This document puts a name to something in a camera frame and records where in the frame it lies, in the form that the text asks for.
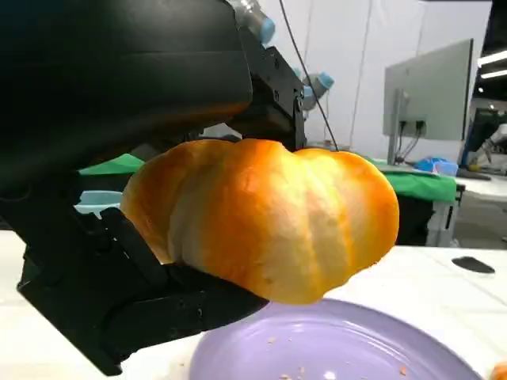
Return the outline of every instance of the blue object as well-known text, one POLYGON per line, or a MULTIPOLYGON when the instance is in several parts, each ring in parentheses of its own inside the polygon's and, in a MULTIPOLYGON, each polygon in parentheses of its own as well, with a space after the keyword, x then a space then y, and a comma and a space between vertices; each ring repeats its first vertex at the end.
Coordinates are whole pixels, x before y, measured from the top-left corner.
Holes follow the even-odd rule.
POLYGON ((276 26, 269 17, 264 19, 261 27, 261 43, 267 44, 275 35, 276 26))
POLYGON ((456 177, 458 173, 458 164, 454 162, 435 162, 433 168, 435 172, 443 176, 456 177))
POLYGON ((105 190, 83 192, 81 194, 81 202, 74 207, 80 214, 94 213, 100 218, 102 210, 109 207, 120 208, 121 195, 121 192, 105 190))
POLYGON ((305 85, 305 86, 303 87, 303 97, 304 97, 305 99, 307 99, 308 97, 313 97, 313 96, 314 96, 314 92, 313 92, 313 90, 311 89, 311 87, 310 87, 310 86, 308 86, 308 85, 305 85))
POLYGON ((294 71, 296 77, 301 78, 302 71, 299 68, 293 67, 292 70, 294 71))
POLYGON ((327 89, 330 89, 331 87, 333 87, 333 84, 334 84, 334 79, 332 79, 330 77, 330 75, 328 75, 327 73, 325 72, 322 72, 319 76, 318 76, 318 81, 321 82, 321 84, 326 87, 327 89))
POLYGON ((439 173, 444 176, 455 177, 458 172, 458 165, 445 158, 427 157, 414 165, 417 170, 424 172, 439 173))

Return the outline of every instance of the black cable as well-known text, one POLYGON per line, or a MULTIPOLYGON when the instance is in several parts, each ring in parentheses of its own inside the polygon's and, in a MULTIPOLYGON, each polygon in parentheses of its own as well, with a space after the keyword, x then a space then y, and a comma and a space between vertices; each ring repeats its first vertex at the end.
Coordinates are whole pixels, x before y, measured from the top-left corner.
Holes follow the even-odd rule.
POLYGON ((405 130, 405 126, 406 126, 406 122, 402 121, 400 123, 400 128, 399 128, 399 144, 398 144, 398 150, 396 150, 395 159, 398 159, 400 153, 402 153, 403 131, 405 130))
POLYGON ((415 146, 419 142, 419 138, 421 137, 421 135, 422 135, 422 130, 418 129, 417 130, 417 137, 413 140, 413 142, 411 144, 409 144, 410 148, 408 150, 405 150, 405 152, 403 152, 403 155, 402 155, 403 161, 405 161, 405 159, 408 157, 408 155, 410 153, 412 153, 412 150, 414 150, 415 146))
POLYGON ((278 0, 280 3, 280 8, 282 10, 282 14, 284 15, 285 24, 287 25, 288 34, 291 37, 292 45, 294 46, 295 53, 298 55, 299 62, 301 63, 301 67, 303 68, 304 74, 307 76, 308 79, 308 85, 311 88, 311 91, 313 92, 315 96, 315 100, 317 101, 318 109, 320 110, 320 113, 322 114, 322 118, 324 119, 324 122, 326 123, 327 130, 329 131, 331 135, 331 139, 333 140, 334 148, 338 151, 338 144, 336 144, 336 139, 334 138, 334 133, 331 130, 331 126, 329 121, 327 120, 326 114, 324 113, 324 108, 322 108, 322 105, 320 104, 320 101, 318 100, 317 96, 315 95, 315 89, 314 86, 311 84, 310 75, 308 74, 307 66, 304 64, 303 57, 301 56, 301 53, 299 52, 298 45, 295 42, 294 35, 292 34, 292 28, 291 24, 288 21, 287 13, 285 12, 285 4, 284 0, 278 0))

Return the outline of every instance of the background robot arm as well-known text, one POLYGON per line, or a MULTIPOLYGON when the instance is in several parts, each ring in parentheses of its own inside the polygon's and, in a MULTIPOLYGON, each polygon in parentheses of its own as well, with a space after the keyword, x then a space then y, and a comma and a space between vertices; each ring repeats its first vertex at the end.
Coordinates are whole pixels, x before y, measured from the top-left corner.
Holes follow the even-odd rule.
POLYGON ((482 146, 476 152, 469 153, 468 165, 476 165, 479 160, 483 157, 487 157, 489 163, 491 163, 491 154, 496 145, 503 143, 507 140, 507 124, 501 124, 497 131, 494 132, 491 137, 486 139, 482 146))

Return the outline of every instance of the computer monitor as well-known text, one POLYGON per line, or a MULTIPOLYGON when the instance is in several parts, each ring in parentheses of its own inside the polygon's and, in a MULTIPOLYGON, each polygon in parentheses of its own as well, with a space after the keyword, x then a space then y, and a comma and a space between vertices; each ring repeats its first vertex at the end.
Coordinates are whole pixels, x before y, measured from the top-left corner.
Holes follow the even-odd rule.
POLYGON ((401 131, 418 139, 465 139, 473 47, 465 40, 386 69, 383 133, 390 136, 390 164, 401 131))

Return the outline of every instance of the monitor stand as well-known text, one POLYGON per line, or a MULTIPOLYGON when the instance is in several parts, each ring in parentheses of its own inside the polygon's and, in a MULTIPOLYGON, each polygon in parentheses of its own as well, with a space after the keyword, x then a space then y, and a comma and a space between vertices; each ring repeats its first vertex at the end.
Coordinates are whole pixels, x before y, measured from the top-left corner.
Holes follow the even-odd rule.
POLYGON ((398 153, 398 139, 402 112, 409 101, 409 94, 404 89, 395 90, 395 101, 391 113, 391 135, 389 136, 389 149, 387 151, 387 164, 396 165, 396 154, 398 153))

